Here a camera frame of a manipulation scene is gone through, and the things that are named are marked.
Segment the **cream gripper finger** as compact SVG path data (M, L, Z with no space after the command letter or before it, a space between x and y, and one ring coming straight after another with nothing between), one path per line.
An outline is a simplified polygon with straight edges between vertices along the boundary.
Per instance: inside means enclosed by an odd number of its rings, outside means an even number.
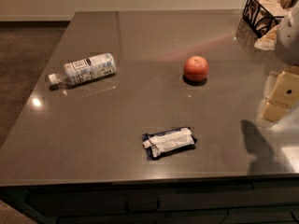
M290 66L279 72L272 71L265 83L260 117L279 122L299 102L299 67Z

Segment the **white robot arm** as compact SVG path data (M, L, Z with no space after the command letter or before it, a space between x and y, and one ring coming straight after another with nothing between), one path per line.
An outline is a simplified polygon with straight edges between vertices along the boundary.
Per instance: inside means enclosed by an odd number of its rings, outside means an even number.
M279 122L299 101L299 3L277 28L275 53L288 67L271 72L265 82L260 117Z

